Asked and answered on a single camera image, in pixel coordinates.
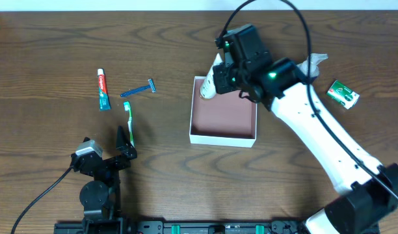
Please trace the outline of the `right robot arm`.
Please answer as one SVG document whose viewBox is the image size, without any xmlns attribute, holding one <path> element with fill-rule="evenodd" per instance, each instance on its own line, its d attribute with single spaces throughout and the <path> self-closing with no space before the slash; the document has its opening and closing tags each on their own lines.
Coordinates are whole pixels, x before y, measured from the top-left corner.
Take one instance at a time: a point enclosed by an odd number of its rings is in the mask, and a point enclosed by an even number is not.
<svg viewBox="0 0 398 234">
<path fill-rule="evenodd" d="M 328 112 L 306 79 L 326 54 L 295 64 L 272 62 L 267 51 L 239 60 L 217 55 L 208 73 L 215 93 L 246 92 L 287 124 L 319 161 L 339 198 L 304 221 L 307 233 L 363 233 L 398 206 L 398 165 L 384 166 Z"/>
</svg>

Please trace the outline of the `red and teal toothpaste tube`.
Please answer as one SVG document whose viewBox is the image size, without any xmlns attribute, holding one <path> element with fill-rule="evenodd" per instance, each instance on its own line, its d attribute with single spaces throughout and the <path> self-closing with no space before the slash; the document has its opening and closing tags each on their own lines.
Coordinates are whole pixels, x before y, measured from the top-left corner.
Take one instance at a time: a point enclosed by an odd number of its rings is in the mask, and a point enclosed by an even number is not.
<svg viewBox="0 0 398 234">
<path fill-rule="evenodd" d="M 106 76 L 103 68 L 98 68 L 98 89 L 99 89 L 99 110 L 107 111 L 111 109 L 106 85 Z"/>
</svg>

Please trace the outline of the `clear pump soap bottle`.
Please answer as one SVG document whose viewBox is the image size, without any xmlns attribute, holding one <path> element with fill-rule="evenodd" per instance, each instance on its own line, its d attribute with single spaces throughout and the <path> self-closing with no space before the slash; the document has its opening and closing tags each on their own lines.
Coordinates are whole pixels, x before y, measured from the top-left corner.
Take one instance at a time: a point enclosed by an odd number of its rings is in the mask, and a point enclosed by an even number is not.
<svg viewBox="0 0 398 234">
<path fill-rule="evenodd" d="M 307 58 L 304 62 L 297 65 L 301 72 L 305 75 L 309 74 L 311 78 L 317 78 L 320 74 L 319 71 L 319 63 L 328 59 L 327 54 L 321 53 L 312 53 L 309 58 Z"/>
</svg>

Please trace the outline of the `green soap bar package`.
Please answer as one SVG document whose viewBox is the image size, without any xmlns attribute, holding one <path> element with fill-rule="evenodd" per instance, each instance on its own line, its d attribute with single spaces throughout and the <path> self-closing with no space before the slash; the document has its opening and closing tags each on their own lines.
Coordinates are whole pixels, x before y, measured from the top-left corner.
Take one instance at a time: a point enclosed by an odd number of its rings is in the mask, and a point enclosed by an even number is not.
<svg viewBox="0 0 398 234">
<path fill-rule="evenodd" d="M 337 101 L 346 109 L 352 108 L 358 101 L 360 95 L 343 83 L 335 80 L 327 91 L 327 95 Z"/>
</svg>

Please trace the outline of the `white squeeze tube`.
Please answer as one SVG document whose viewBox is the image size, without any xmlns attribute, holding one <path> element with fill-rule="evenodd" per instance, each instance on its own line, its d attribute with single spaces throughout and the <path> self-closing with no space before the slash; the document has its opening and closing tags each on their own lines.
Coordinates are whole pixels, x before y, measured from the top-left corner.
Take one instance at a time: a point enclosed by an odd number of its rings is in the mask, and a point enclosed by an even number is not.
<svg viewBox="0 0 398 234">
<path fill-rule="evenodd" d="M 215 84 L 214 84 L 214 71 L 213 68 L 216 65 L 219 65 L 222 63 L 222 58 L 220 56 L 219 53 L 217 53 L 207 75 L 206 78 L 204 79 L 204 82 L 202 83 L 201 87 L 200 87 L 200 97 L 202 99 L 212 99 L 216 96 L 217 92 L 216 92 L 216 88 L 215 88 Z"/>
</svg>

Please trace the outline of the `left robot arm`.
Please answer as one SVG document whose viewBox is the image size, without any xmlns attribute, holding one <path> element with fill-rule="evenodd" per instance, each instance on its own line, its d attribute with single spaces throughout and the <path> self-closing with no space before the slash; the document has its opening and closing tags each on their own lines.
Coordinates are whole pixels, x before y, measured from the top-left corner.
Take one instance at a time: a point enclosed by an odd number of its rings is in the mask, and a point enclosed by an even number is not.
<svg viewBox="0 0 398 234">
<path fill-rule="evenodd" d="M 119 155 L 103 159 L 101 146 L 86 137 L 71 154 L 72 169 L 93 178 L 79 194 L 85 220 L 112 220 L 121 215 L 119 171 L 129 168 L 131 160 L 137 158 L 137 151 L 122 126 L 117 129 L 116 149 Z"/>
</svg>

